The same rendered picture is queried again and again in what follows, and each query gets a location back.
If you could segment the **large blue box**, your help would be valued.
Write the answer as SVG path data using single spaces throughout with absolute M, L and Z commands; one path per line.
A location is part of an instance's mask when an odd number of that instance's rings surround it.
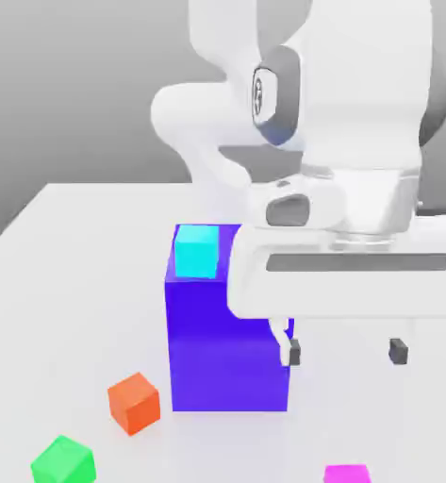
M 288 408 L 290 368 L 265 320 L 239 319 L 227 306 L 228 261 L 237 225 L 220 225 L 214 278 L 179 277 L 170 254 L 165 305 L 175 411 Z

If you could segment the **small cyan cube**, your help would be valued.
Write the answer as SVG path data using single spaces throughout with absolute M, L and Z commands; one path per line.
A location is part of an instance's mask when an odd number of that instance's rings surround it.
M 217 225 L 180 225 L 174 241 L 175 274 L 214 279 L 219 262 Z

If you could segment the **small green cube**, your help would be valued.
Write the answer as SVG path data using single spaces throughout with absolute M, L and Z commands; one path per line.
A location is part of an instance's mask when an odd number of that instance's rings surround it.
M 31 463 L 34 483 L 94 483 L 92 450 L 60 435 Z

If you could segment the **small magenta cube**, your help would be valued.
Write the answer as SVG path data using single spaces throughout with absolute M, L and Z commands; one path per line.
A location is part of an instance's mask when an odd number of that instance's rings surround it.
M 323 483 L 372 483 L 372 481 L 365 464 L 346 464 L 326 466 Z

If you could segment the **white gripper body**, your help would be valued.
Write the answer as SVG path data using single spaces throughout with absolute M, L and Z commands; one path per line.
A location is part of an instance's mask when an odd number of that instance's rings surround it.
M 334 251 L 319 231 L 239 229 L 227 301 L 241 319 L 446 318 L 446 215 L 385 245 Z

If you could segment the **small orange cube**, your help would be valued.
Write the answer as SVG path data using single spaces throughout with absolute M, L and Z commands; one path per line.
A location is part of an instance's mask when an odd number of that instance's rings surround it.
M 160 419 L 159 392 L 141 373 L 107 389 L 110 414 L 129 436 Z

